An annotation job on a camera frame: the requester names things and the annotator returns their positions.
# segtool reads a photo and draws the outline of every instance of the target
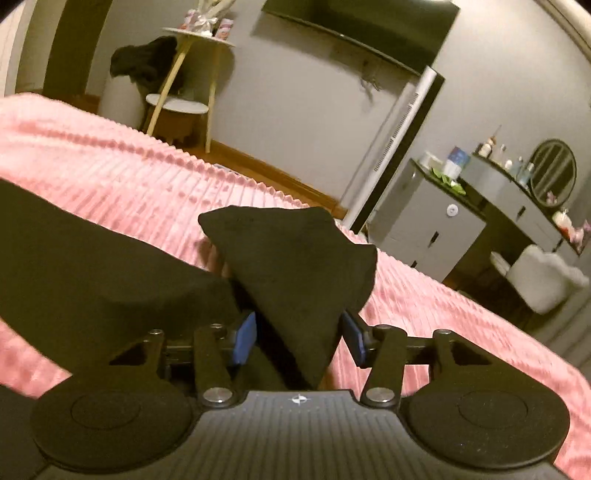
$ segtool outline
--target round white tabletop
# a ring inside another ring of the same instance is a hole
[[[209,41],[212,41],[215,43],[221,43],[223,45],[227,45],[228,47],[235,47],[236,46],[236,45],[234,45],[234,43],[229,42],[228,40],[222,40],[221,38],[216,38],[216,37],[208,37],[206,35],[201,35],[200,33],[197,33],[197,32],[191,32],[189,30],[182,30],[181,28],[162,27],[162,30],[166,30],[167,32],[180,33],[181,35],[190,35],[192,37],[204,38],[205,40],[209,40]]]
[[[155,106],[156,103],[158,103],[158,98],[160,98],[159,94],[150,93],[146,96],[146,101],[150,105]],[[192,100],[184,100],[175,96],[166,97],[162,108],[170,112],[190,113],[193,115],[203,115],[209,111],[207,105],[200,102],[193,102]]]

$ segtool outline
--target round mirror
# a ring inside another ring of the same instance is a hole
[[[544,207],[558,208],[574,188],[577,163],[573,151],[562,140],[546,140],[531,157],[535,165],[530,179],[531,193]]]

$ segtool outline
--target wooden table leg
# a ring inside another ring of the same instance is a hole
[[[180,69],[181,65],[185,57],[187,56],[187,52],[190,50],[191,45],[195,39],[191,37],[186,37],[181,41],[180,48],[178,50],[178,55],[173,63],[168,76],[166,77],[166,81],[164,82],[164,87],[160,92],[160,97],[158,98],[158,103],[154,108],[154,112],[152,113],[152,118],[150,119],[150,124],[148,129],[146,130],[147,135],[152,135],[154,133],[154,128],[156,127],[156,122],[158,121],[158,116],[162,111],[162,106],[166,101],[166,97],[168,96],[168,92],[170,91],[170,87],[172,87],[174,79],[178,74],[178,70]]]
[[[221,45],[214,45],[213,48],[213,64],[212,64],[212,79],[209,84],[209,100],[207,106],[209,110],[207,112],[207,128],[205,130],[205,153],[209,153],[212,146],[212,116],[213,116],[213,105],[216,102],[216,86],[217,86],[217,74],[220,66],[220,51]]]

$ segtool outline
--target pink blanket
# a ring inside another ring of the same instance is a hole
[[[222,274],[226,268],[197,223],[199,213],[226,205],[306,206],[133,129],[29,94],[0,100],[0,177],[68,212]],[[576,368],[383,252],[374,292],[361,315],[372,325],[389,323],[411,336],[452,329],[552,388],[571,417],[556,465],[574,480],[591,478],[591,389]],[[36,397],[68,375],[0,320],[1,384]],[[359,394],[367,375],[342,343],[327,373],[329,384]],[[404,392],[427,380],[425,367],[407,366]]]

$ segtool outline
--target television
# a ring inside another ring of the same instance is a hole
[[[263,11],[327,31],[420,74],[460,9],[449,0],[267,0]]]

